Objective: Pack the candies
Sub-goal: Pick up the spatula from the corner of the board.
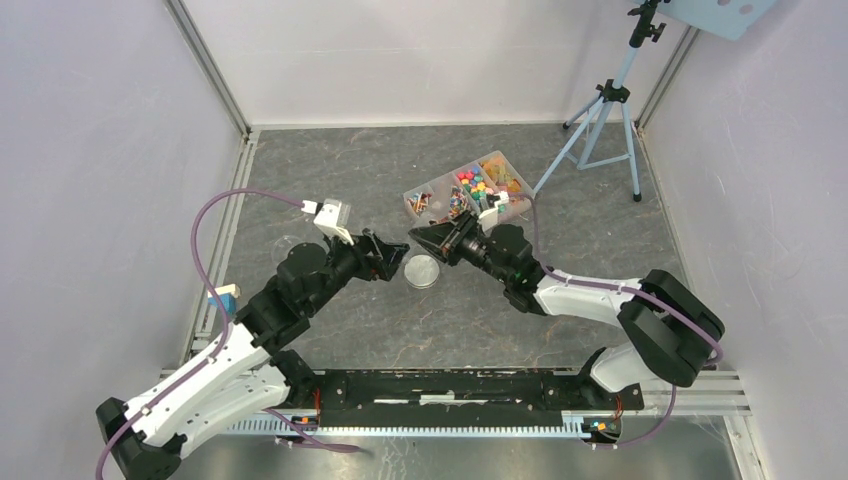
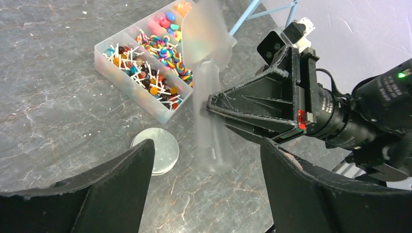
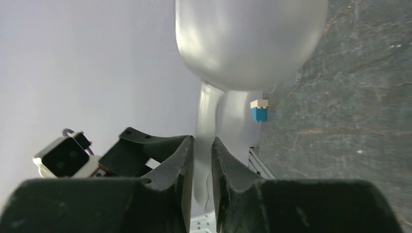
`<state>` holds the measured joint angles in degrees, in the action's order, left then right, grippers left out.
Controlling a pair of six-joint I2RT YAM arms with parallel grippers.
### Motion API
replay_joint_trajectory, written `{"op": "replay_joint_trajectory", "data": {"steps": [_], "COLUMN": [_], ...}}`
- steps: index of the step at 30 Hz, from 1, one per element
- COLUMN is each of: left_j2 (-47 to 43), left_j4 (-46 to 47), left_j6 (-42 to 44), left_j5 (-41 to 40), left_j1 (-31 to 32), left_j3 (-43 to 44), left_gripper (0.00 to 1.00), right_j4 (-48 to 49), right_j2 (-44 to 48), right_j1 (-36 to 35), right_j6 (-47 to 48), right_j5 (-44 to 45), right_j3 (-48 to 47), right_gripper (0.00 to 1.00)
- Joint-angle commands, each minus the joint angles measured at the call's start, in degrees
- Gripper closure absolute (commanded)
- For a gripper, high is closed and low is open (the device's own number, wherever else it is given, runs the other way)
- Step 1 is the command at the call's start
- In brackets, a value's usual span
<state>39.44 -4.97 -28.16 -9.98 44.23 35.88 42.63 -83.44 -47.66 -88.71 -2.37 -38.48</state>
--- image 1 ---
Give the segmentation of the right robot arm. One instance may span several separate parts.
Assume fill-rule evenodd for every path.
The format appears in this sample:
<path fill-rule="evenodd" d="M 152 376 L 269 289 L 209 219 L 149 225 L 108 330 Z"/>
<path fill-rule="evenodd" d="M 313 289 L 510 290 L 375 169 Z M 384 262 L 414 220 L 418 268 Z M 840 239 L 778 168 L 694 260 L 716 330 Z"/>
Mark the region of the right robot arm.
<path fill-rule="evenodd" d="M 587 362 L 577 382 L 580 400 L 602 408 L 626 387 L 660 379 L 691 386 L 720 362 L 723 322 L 674 275 L 659 269 L 643 278 L 608 280 L 550 269 L 538 260 L 521 227 L 484 231 L 473 214 L 415 227 L 410 237 L 446 265 L 462 261 L 498 280 L 523 313 L 572 316 L 622 329 L 626 343 Z"/>

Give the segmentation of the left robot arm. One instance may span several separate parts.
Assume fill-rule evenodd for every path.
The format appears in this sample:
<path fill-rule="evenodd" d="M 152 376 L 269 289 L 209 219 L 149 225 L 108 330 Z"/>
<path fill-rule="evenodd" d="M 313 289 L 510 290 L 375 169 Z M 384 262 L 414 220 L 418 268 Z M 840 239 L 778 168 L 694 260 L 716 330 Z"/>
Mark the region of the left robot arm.
<path fill-rule="evenodd" d="M 409 250 L 369 229 L 350 242 L 293 246 L 204 350 L 146 392 L 97 407 L 107 454 L 127 479 L 167 479 L 237 422 L 284 403 L 306 405 L 314 375 L 289 344 L 351 280 L 391 280 Z"/>

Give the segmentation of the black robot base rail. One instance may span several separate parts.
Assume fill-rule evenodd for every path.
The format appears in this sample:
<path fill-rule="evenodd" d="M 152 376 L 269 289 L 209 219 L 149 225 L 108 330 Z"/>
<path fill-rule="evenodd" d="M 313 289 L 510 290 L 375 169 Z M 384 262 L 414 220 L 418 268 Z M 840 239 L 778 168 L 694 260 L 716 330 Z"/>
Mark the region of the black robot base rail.
<path fill-rule="evenodd" d="M 295 381 L 282 403 L 322 427 L 555 427 L 562 413 L 641 411 L 641 389 L 610 393 L 573 369 L 328 369 Z"/>

